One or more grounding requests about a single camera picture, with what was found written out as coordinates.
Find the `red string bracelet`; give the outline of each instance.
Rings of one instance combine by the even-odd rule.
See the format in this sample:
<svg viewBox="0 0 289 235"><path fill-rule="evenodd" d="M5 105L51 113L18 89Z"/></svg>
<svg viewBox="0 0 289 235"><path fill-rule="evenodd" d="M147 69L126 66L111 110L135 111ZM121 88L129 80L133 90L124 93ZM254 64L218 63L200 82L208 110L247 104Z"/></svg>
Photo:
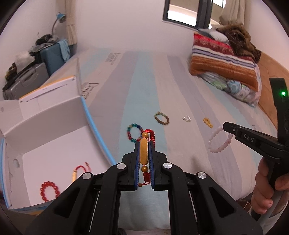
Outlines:
<svg viewBox="0 0 289 235"><path fill-rule="evenodd" d="M150 140L150 141L151 141L151 140L153 141L153 147L155 147L155 133L154 133L154 131L153 131L153 130L150 130L150 129L146 129L146 130L144 130L144 132L142 133L142 138L148 139L149 136L150 136L150 139L149 139L149 140ZM148 168L148 166L143 165L143 166L141 167L141 171L144 173L144 183L139 183L139 184L138 184L139 187L142 187L142 186L144 186L144 185L148 185L148 184L151 183L151 177L150 177L150 174L149 174L149 168Z"/></svg>
<svg viewBox="0 0 289 235"><path fill-rule="evenodd" d="M83 169L84 169L84 172L91 172L91 168L90 168L89 164L88 164L87 162L85 162L85 165L87 166L88 171L87 171L86 168L85 168L84 166L82 166L82 165L77 166L77 167L73 170L73 173L72 173L72 182L74 182L74 181L76 180L76 178L77 178L77 170L78 170L79 168L83 168Z"/></svg>
<svg viewBox="0 0 289 235"><path fill-rule="evenodd" d="M40 195L42 196L42 200L45 202L48 202L45 196L45 189L49 186L53 187L53 189L55 190L55 194L56 194L55 198L58 198L58 196L60 195L60 191L58 190L58 187L55 185L55 183L50 182L50 181L44 182L43 184L41 184Z"/></svg>
<svg viewBox="0 0 289 235"><path fill-rule="evenodd" d="M153 130L150 129L146 129L143 132L149 133L150 134L150 141L153 141L153 147L155 147L155 133L153 132Z"/></svg>

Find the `blue lamp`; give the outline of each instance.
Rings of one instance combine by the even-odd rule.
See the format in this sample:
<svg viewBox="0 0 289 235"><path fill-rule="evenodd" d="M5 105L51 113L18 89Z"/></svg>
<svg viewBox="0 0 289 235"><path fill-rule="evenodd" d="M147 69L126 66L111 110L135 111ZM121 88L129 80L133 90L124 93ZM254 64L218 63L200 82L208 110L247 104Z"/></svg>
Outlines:
<svg viewBox="0 0 289 235"><path fill-rule="evenodd" d="M62 14L60 12L57 13L56 15L56 20L52 26L52 30L51 30L51 35L53 35L53 31L54 31L54 27L55 27L55 24L56 22L59 21L59 23L63 23L66 21L66 14Z"/></svg>

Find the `multicolored bead bracelet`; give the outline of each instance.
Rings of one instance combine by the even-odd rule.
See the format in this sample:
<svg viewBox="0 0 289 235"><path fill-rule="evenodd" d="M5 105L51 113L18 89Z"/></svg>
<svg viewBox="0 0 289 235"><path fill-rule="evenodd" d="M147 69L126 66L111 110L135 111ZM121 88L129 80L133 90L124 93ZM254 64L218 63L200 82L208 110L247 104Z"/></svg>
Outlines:
<svg viewBox="0 0 289 235"><path fill-rule="evenodd" d="M140 130L140 136L139 136L138 139L134 139L134 138L131 137L130 130L131 130L133 127L137 127L137 128ZM136 123L133 123L133 124L130 124L130 125L128 126L128 128L127 128L127 137L128 137L128 139L129 139L131 142L136 143L136 142L138 142L138 141L141 140L141 138L142 138L142 137L141 137L141 134L142 134L143 132L144 132L144 130L142 129L142 127L141 127L140 125L138 125L138 124L136 124Z"/></svg>

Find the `curtain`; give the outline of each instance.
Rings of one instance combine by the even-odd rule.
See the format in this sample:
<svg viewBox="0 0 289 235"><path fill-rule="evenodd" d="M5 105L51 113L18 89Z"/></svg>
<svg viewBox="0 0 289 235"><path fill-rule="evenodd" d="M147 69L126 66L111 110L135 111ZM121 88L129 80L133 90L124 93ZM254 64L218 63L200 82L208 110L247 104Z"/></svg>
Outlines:
<svg viewBox="0 0 289 235"><path fill-rule="evenodd" d="M219 17L221 25L243 24L249 27L251 0L227 0L225 8Z"/></svg>
<svg viewBox="0 0 289 235"><path fill-rule="evenodd" d="M68 45L77 43L77 36L75 30L75 3L76 0L65 1L65 14L66 14L66 39Z"/></svg>

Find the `striped pillow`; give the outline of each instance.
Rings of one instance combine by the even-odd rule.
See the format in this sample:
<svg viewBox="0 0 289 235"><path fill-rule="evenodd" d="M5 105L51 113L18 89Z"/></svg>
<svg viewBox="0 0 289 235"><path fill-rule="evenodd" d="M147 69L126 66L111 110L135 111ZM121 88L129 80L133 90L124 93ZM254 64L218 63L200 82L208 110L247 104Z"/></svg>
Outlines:
<svg viewBox="0 0 289 235"><path fill-rule="evenodd" d="M207 71L239 81L258 92L257 75L251 57L235 56L229 45L194 34L190 73L199 75Z"/></svg>

